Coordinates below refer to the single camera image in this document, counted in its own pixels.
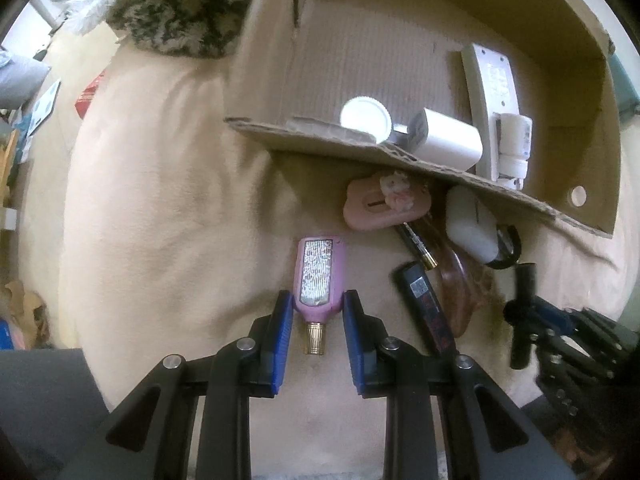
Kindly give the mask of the white remote control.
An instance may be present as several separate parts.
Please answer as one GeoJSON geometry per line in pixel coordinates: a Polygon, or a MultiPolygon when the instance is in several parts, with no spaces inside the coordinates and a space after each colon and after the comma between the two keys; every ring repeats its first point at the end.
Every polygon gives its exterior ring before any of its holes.
{"type": "Polygon", "coordinates": [[[461,58],[472,123],[483,143],[483,155],[476,164],[476,174],[511,190],[521,191],[523,177],[499,172],[498,121],[502,114],[520,112],[509,59],[505,54],[479,44],[467,44],[461,51],[461,58]]]}

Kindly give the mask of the pink perfume bottle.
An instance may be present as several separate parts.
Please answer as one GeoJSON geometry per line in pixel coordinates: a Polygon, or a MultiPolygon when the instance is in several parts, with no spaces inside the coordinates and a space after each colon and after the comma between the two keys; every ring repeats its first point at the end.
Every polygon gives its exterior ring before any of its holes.
{"type": "Polygon", "coordinates": [[[323,356],[326,326],[341,311],[346,248],[339,236],[306,237],[298,242],[294,304],[305,324],[305,353],[323,356]]]}

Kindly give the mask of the white lidded jar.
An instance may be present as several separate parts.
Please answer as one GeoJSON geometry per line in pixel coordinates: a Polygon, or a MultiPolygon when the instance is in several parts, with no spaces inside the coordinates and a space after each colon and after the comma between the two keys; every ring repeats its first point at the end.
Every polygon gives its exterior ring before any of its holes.
{"type": "Polygon", "coordinates": [[[356,96],[342,107],[340,126],[367,133],[380,144],[393,130],[393,121],[386,107],[370,96],[356,96]]]}

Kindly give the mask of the white cylinder roll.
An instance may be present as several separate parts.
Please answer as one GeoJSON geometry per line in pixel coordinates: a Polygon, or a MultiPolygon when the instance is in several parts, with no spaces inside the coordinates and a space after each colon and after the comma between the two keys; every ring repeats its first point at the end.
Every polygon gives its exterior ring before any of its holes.
{"type": "Polygon", "coordinates": [[[466,171],[483,156],[477,128],[424,108],[408,125],[409,152],[424,162],[466,171]]]}

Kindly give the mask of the beige bed cover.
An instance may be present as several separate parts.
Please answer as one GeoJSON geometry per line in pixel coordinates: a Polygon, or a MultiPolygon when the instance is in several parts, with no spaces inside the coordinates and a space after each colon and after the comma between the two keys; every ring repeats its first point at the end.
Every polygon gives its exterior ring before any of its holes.
{"type": "MultiPolygon", "coordinates": [[[[408,249],[393,229],[343,221],[347,183],[374,169],[269,153],[229,129],[228,60],[138,50],[100,25],[86,36],[60,28],[46,61],[43,90],[61,87],[25,165],[20,275],[47,303],[55,342],[84,350],[109,408],[169,353],[209,356],[245,335],[292,286],[306,236],[342,236],[346,288],[391,334],[420,344],[390,280],[408,249]],[[105,69],[80,120],[75,101],[105,69]]],[[[541,296],[561,308],[618,318],[631,295],[639,208],[625,162],[612,238],[515,217],[541,296]]],[[[304,356],[302,339],[294,325],[281,393],[252,401],[254,474],[380,478],[384,400],[356,393],[340,317],[325,356],[304,356]]]]}

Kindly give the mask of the small white bottle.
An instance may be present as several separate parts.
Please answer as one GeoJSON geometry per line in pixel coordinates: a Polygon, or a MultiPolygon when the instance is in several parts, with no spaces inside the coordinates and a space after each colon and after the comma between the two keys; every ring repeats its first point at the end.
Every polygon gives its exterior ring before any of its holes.
{"type": "Polygon", "coordinates": [[[533,121],[524,115],[503,113],[498,119],[498,175],[525,179],[532,149],[533,121]]]}

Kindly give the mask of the white earbuds case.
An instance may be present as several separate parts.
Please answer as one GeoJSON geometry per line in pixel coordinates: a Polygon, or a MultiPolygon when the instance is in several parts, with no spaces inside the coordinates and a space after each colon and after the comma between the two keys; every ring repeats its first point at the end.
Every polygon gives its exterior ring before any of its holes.
{"type": "Polygon", "coordinates": [[[445,228],[448,238],[476,261],[498,258],[496,218],[469,188],[457,185],[448,191],[445,228]]]}

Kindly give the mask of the red packet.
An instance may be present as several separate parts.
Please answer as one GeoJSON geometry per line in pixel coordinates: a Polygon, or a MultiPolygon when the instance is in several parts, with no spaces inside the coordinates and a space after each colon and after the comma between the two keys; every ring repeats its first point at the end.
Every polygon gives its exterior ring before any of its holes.
{"type": "Polygon", "coordinates": [[[104,70],[102,70],[102,72],[99,73],[99,75],[96,76],[96,78],[94,78],[93,81],[91,81],[90,84],[88,84],[88,86],[80,92],[80,95],[76,99],[75,110],[76,110],[77,116],[80,119],[85,118],[88,112],[88,109],[94,97],[96,96],[96,92],[99,89],[100,83],[104,78],[104,75],[105,75],[105,72],[104,70]]]}

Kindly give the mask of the cardboard box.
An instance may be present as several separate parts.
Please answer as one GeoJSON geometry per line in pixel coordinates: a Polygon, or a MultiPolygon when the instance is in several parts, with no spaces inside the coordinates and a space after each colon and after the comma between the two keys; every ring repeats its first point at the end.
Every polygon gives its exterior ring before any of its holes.
{"type": "Polygon", "coordinates": [[[605,44],[566,0],[253,0],[226,118],[274,150],[410,169],[609,236],[620,196],[620,123],[605,44]],[[524,188],[421,162],[341,129],[355,96],[395,122],[422,108],[468,120],[461,52],[510,63],[518,110],[534,126],[524,188]]]}

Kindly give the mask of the black and white fluffy blanket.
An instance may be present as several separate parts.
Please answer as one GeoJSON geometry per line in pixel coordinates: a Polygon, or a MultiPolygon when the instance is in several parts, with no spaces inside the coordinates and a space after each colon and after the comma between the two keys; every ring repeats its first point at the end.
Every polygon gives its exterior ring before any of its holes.
{"type": "Polygon", "coordinates": [[[234,53],[252,0],[70,0],[77,35],[105,23],[138,48],[190,58],[234,53]]]}

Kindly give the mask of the grey stuffed bag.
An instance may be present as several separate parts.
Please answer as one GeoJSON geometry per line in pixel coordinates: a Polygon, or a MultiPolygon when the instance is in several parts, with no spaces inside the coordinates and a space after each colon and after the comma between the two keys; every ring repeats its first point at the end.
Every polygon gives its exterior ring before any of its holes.
{"type": "Polygon", "coordinates": [[[50,67],[34,58],[1,51],[0,108],[16,110],[40,89],[50,67]]]}

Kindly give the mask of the pink cartoon case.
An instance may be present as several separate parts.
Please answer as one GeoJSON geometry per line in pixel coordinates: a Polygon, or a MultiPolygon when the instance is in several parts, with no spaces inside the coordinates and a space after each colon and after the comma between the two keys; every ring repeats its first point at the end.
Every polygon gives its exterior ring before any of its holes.
{"type": "Polygon", "coordinates": [[[403,171],[380,171],[347,185],[343,217],[356,231],[399,226],[424,217],[432,196],[426,184],[403,171]]]}

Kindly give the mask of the black gold battery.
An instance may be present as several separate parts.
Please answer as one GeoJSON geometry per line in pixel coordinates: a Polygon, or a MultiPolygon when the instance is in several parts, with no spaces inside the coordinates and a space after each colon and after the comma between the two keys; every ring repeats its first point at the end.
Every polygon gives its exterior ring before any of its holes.
{"type": "Polygon", "coordinates": [[[422,238],[416,234],[416,231],[409,223],[401,223],[397,227],[397,231],[407,247],[414,253],[416,258],[420,260],[425,270],[431,271],[438,267],[438,262],[435,257],[427,249],[422,238]]]}

